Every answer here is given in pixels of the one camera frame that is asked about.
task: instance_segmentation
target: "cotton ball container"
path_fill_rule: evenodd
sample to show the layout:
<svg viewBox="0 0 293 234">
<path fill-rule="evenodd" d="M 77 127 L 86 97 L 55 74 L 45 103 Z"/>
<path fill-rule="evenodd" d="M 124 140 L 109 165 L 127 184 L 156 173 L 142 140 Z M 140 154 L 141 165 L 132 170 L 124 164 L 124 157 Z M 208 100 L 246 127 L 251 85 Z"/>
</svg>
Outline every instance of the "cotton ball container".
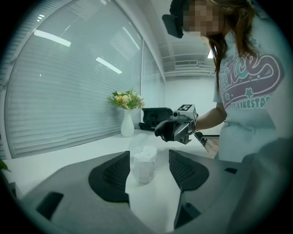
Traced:
<svg viewBox="0 0 293 234">
<path fill-rule="evenodd" d="M 132 174 L 140 183 L 149 183 L 156 175 L 157 148 L 144 146 L 133 156 Z"/>
</svg>

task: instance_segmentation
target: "white table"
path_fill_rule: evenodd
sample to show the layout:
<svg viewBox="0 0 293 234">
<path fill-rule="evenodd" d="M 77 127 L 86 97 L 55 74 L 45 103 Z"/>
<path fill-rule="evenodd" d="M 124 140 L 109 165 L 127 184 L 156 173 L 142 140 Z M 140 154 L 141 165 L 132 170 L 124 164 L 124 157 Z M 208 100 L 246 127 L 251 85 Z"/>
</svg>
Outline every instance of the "white table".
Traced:
<svg viewBox="0 0 293 234">
<path fill-rule="evenodd" d="M 136 130 L 131 138 L 115 135 L 95 142 L 62 149 L 45 154 L 5 160 L 12 171 L 5 172 L 9 182 L 15 182 L 21 196 L 58 169 L 73 163 L 93 159 L 99 156 L 123 152 L 134 138 L 145 133 L 150 135 L 148 143 L 158 149 L 155 178 L 147 185 L 135 180 L 132 173 L 126 181 L 126 192 L 130 197 L 132 212 L 156 233 L 165 233 L 174 229 L 174 219 L 179 203 L 180 190 L 169 170 L 169 149 L 181 150 L 204 157 L 211 157 L 198 140 L 191 136 L 187 145 L 179 142 L 164 142 L 153 132 Z"/>
</svg>

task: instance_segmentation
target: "person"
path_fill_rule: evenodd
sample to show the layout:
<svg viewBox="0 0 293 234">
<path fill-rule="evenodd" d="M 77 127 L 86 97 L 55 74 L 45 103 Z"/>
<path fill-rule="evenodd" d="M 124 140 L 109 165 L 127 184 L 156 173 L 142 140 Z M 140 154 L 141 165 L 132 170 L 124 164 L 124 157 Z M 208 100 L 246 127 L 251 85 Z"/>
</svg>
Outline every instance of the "person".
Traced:
<svg viewBox="0 0 293 234">
<path fill-rule="evenodd" d="M 216 158 L 241 162 L 293 133 L 293 53 L 276 23 L 254 1 L 190 0 L 183 29 L 205 37 L 215 63 L 216 107 L 196 130 L 225 121 Z"/>
</svg>

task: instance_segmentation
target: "printed graphic t-shirt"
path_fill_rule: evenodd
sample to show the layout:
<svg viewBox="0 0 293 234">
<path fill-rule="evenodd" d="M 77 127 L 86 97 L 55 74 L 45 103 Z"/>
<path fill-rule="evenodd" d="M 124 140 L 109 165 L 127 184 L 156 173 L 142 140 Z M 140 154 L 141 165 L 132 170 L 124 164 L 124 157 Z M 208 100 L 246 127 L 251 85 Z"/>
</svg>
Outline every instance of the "printed graphic t-shirt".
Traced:
<svg viewBox="0 0 293 234">
<path fill-rule="evenodd" d="M 293 54 L 279 27 L 258 16 L 250 36 L 256 57 L 239 58 L 232 32 L 225 39 L 228 50 L 214 96 L 227 112 L 219 159 L 241 162 L 265 144 L 293 133 Z"/>
</svg>

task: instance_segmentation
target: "long brown hair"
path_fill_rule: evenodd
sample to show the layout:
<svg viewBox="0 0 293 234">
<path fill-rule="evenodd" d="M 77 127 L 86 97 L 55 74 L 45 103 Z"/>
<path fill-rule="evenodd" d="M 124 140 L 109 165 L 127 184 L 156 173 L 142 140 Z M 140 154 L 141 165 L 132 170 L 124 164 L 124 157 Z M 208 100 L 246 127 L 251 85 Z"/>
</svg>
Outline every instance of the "long brown hair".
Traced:
<svg viewBox="0 0 293 234">
<path fill-rule="evenodd" d="M 234 32 L 237 52 L 240 57 L 248 54 L 255 56 L 252 44 L 249 41 L 252 20 L 255 15 L 249 0 L 208 0 L 218 6 L 224 15 L 224 24 Z M 217 91 L 219 92 L 219 72 L 221 61 L 227 50 L 227 43 L 222 33 L 207 36 L 213 52 L 216 66 Z"/>
</svg>

